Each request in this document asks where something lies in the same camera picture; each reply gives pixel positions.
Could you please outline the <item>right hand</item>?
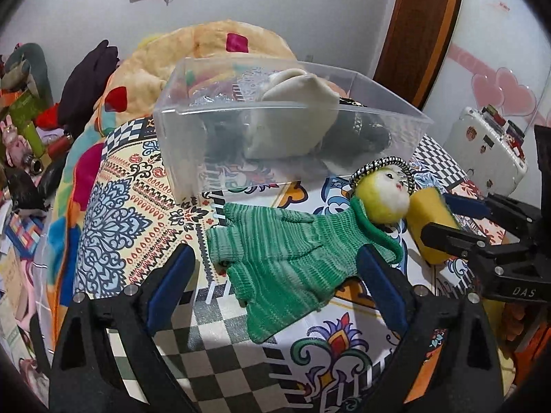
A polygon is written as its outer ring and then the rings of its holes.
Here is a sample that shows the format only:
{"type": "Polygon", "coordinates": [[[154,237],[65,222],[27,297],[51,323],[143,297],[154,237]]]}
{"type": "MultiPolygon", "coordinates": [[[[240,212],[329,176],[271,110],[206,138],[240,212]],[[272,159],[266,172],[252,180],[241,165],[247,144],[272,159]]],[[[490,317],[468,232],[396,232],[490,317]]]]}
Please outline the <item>right hand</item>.
{"type": "Polygon", "coordinates": [[[523,333],[525,314],[526,307],[524,304],[506,303],[504,305],[499,328],[502,341],[513,342],[523,333]]]}

